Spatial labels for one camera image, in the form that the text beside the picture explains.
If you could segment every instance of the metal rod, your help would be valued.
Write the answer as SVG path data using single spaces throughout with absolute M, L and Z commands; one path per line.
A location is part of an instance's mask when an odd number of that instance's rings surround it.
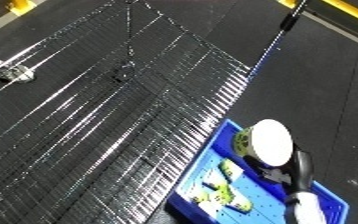
M 267 58 L 274 52 L 274 50 L 277 49 L 277 46 L 280 44 L 285 34 L 289 32 L 296 24 L 309 1 L 310 0 L 298 1 L 295 8 L 281 22 L 280 31 L 276 34 L 276 36 L 270 42 L 269 46 L 264 50 L 263 54 L 259 57 L 258 61 L 250 70 L 248 83 L 250 83 L 258 75 L 261 66 L 266 62 Z

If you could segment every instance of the white shoe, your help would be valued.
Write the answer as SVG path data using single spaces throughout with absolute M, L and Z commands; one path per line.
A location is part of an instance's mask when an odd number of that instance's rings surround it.
M 0 80 L 17 83 L 27 83 L 35 79 L 34 72 L 24 65 L 11 66 L 9 64 L 0 67 Z

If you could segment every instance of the yellow stripe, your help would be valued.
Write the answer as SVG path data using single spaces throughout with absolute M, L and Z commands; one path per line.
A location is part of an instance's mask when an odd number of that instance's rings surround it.
M 294 8 L 296 3 L 296 0 L 277 0 L 277 1 L 289 8 Z M 322 0 L 322 1 L 358 18 L 358 8 L 346 2 L 343 2 L 341 0 Z
M 277 0 L 281 4 L 287 6 L 288 8 L 294 8 L 295 7 L 295 0 Z

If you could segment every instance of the robotic arm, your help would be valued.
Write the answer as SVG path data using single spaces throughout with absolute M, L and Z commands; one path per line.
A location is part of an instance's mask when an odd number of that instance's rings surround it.
M 285 219 L 287 224 L 326 224 L 317 196 L 311 192 L 313 161 L 309 153 L 295 146 L 290 161 L 283 167 L 291 183 L 283 183 L 287 193 Z
M 326 224 L 317 195 L 311 191 L 313 161 L 309 153 L 294 145 L 291 159 L 282 167 L 265 168 L 259 161 L 246 157 L 246 162 L 273 183 L 281 183 L 287 198 L 285 220 L 287 224 Z

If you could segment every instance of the white cup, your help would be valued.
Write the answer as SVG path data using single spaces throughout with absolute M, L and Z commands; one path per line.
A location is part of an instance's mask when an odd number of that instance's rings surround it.
M 278 167 L 291 158 L 293 143 L 290 132 L 283 124 L 266 119 L 237 133 L 234 151 L 241 157 L 252 156 L 269 166 Z

